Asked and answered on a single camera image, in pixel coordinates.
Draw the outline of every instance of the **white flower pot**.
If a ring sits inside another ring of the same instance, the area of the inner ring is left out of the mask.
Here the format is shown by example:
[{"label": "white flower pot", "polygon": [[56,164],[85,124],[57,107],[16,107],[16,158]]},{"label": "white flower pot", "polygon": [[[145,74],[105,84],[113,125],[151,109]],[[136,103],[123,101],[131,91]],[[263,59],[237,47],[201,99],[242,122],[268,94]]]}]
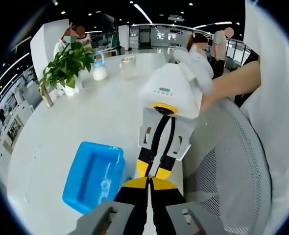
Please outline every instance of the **white flower pot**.
[{"label": "white flower pot", "polygon": [[63,87],[63,91],[67,96],[73,96],[78,93],[82,89],[82,81],[80,78],[75,79],[75,88],[71,88],[69,86]]}]

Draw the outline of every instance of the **blue basket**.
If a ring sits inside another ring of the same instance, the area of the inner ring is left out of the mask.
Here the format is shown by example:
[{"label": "blue basket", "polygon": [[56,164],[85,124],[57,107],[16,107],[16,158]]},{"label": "blue basket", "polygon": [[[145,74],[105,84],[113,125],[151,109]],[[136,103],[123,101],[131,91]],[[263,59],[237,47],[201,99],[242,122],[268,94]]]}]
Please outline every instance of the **blue basket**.
[{"label": "blue basket", "polygon": [[118,147],[82,142],[69,171],[63,201],[86,214],[105,200],[113,200],[122,182],[125,166]]}]

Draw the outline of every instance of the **potted plant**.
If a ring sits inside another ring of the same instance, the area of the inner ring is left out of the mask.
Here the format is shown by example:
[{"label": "potted plant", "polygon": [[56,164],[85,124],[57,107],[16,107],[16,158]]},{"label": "potted plant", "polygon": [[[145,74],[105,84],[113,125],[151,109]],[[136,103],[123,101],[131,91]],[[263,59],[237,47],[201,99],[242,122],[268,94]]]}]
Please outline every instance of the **potted plant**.
[{"label": "potted plant", "polygon": [[94,54],[91,48],[84,46],[80,42],[74,42],[67,44],[62,52],[56,54],[54,60],[43,70],[43,78],[40,80],[41,90],[47,85],[55,89],[61,85],[68,96],[79,92],[81,87],[79,74],[85,69],[90,72]]}]

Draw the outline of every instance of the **round white table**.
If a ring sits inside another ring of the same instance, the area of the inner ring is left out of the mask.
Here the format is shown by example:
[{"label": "round white table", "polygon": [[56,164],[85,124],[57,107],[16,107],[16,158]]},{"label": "round white table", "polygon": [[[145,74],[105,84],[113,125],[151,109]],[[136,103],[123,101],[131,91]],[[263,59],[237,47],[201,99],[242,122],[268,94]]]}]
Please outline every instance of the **round white table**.
[{"label": "round white table", "polygon": [[[23,128],[11,156],[7,196],[32,234],[65,235],[75,228],[81,214],[63,202],[62,194],[82,141],[121,147],[125,174],[135,176],[142,124],[138,90],[166,61],[163,54],[136,54],[138,76],[123,80],[118,76],[119,63],[127,56],[106,59],[106,80],[85,81],[86,89],[73,97],[57,98],[50,109],[42,102]],[[168,139],[164,136],[161,146]],[[169,180],[183,193],[181,162],[176,161]],[[154,234],[154,225],[146,231]]]}]

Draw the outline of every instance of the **dark pants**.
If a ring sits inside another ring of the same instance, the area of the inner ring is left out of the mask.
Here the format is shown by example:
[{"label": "dark pants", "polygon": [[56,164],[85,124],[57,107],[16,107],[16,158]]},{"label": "dark pants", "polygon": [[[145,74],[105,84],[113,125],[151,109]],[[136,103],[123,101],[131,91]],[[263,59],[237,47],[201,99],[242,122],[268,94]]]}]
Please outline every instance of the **dark pants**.
[{"label": "dark pants", "polygon": [[223,75],[225,60],[216,61],[215,58],[213,56],[211,56],[210,64],[211,64],[211,67],[212,67],[213,73],[214,73],[214,76],[212,79],[215,79],[215,78]]},{"label": "dark pants", "polygon": [[238,107],[241,107],[242,104],[251,96],[252,93],[247,93],[247,94],[240,94],[235,96],[235,104]]}]

